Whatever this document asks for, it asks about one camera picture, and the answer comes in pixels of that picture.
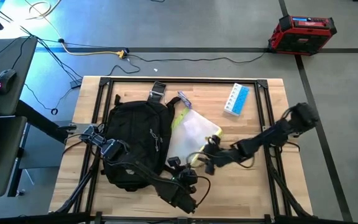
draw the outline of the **black desk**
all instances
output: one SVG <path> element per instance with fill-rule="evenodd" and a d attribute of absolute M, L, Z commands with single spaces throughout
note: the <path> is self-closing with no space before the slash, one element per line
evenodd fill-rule
<path fill-rule="evenodd" d="M 0 196 L 6 192 L 26 121 L 20 116 L 0 118 Z"/>
<path fill-rule="evenodd" d="M 0 50 L 12 41 L 13 39 L 1 39 Z M 23 41 L 25 41 L 25 38 L 15 40 L 12 45 L 0 53 L 0 72 L 5 69 L 12 68 L 13 63 L 20 54 L 20 48 Z M 14 68 L 17 72 L 15 84 L 8 94 L 0 95 L 0 115 L 24 116 L 27 118 L 27 122 L 29 124 L 39 128 L 41 131 L 53 137 L 57 141 L 64 142 L 64 139 L 67 138 L 67 133 L 58 131 L 57 124 L 51 122 L 28 104 L 19 100 L 36 45 L 37 39 L 35 38 L 30 38 L 23 45 L 22 56 Z"/>

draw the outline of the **wooden tabletop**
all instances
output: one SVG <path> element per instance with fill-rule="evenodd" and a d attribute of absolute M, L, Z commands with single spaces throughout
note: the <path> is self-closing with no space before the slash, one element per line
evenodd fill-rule
<path fill-rule="evenodd" d="M 74 123 L 91 122 L 99 80 L 100 77 L 84 77 L 73 117 Z M 114 82 L 110 108 L 114 107 L 114 96 L 116 94 L 121 96 L 122 102 L 146 100 L 152 85 L 152 83 Z M 268 79 L 268 85 L 274 118 L 278 120 L 288 108 L 283 80 Z M 260 133 L 254 87 L 249 86 L 249 95 L 240 117 L 223 112 L 231 88 L 232 84 L 167 83 L 165 97 L 169 101 L 177 95 L 177 91 L 183 91 L 192 102 L 195 111 L 222 128 L 221 145 L 228 147 L 230 143 L 239 139 L 250 138 Z M 103 93 L 101 108 L 104 108 L 106 92 L 105 90 Z M 264 100 L 262 100 L 262 104 L 265 120 L 268 123 Z M 177 115 L 184 107 L 183 103 L 175 106 Z M 99 123 L 102 115 L 103 110 L 99 113 Z M 77 138 L 70 139 L 67 146 L 76 142 L 78 142 Z M 64 155 L 50 204 L 51 211 L 61 207 L 77 186 L 84 151 L 85 144 L 80 144 Z M 286 145 L 283 148 L 282 161 L 288 188 L 303 208 L 312 213 L 298 149 Z M 186 216 L 197 218 L 263 218 L 264 214 L 272 215 L 263 150 L 259 150 L 255 154 L 255 164 L 251 169 L 244 169 L 233 163 L 216 169 L 214 176 L 205 174 L 203 168 L 196 169 L 196 172 L 198 175 L 209 178 L 212 186 L 209 195 L 194 214 L 189 215 L 179 208 L 171 207 L 157 196 L 152 186 L 136 192 L 126 192 L 110 184 L 106 176 L 100 174 L 96 184 L 92 214 L 103 212 L 105 216 L 119 217 Z M 208 183 L 200 179 L 196 184 L 197 192 L 192 197 L 199 201 L 206 192 L 207 186 Z M 276 188 L 280 211 L 283 213 L 281 191 L 278 187 Z M 85 210 L 87 192 L 88 188 L 84 192 L 81 211 Z"/>

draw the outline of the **computer mouse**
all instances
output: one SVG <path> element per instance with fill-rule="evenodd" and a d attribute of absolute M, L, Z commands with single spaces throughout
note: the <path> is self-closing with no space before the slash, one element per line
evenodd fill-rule
<path fill-rule="evenodd" d="M 11 90 L 14 80 L 16 79 L 16 71 L 13 69 L 3 70 L 0 73 L 0 94 L 4 95 Z"/>

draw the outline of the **concrete floor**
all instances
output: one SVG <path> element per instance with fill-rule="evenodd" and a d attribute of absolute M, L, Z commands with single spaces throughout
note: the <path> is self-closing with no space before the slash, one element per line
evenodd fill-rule
<path fill-rule="evenodd" d="M 351 0 L 285 0 L 288 12 L 297 16 L 333 17 L 338 33 L 327 48 L 358 48 L 358 2 Z M 7 1 L 2 11 L 19 20 L 26 16 L 24 1 Z M 48 17 L 67 42 L 126 47 L 265 47 L 282 16 L 276 0 L 148 0 L 62 1 Z M 57 39 L 43 20 L 21 21 L 35 35 Z M 0 38 L 22 35 L 6 26 Z M 58 57 L 80 75 L 107 75 L 115 64 L 131 67 L 114 55 Z M 142 53 L 153 58 L 214 58 L 226 56 L 249 60 L 260 53 Z M 302 57 L 316 106 L 325 129 L 335 165 L 353 219 L 358 222 L 358 54 L 318 54 Z M 307 101 L 294 56 L 266 54 L 245 65 L 218 62 L 145 63 L 133 60 L 142 70 L 139 76 L 283 78 L 290 105 Z M 125 75 L 116 70 L 114 75 Z M 54 106 L 69 89 L 70 78 L 56 66 L 48 53 L 36 52 L 26 83 L 38 87 L 40 101 Z M 44 90 L 53 88 L 47 93 Z M 59 114 L 45 111 L 26 89 L 22 99 L 46 117 L 70 120 L 78 90 L 59 106 Z M 316 131 L 300 138 L 301 159 L 315 215 L 341 220 L 342 216 L 328 175 Z M 58 168 L 30 170 L 31 185 L 24 175 L 21 188 L 27 195 L 0 198 L 0 217 L 35 215 L 47 212 Z"/>

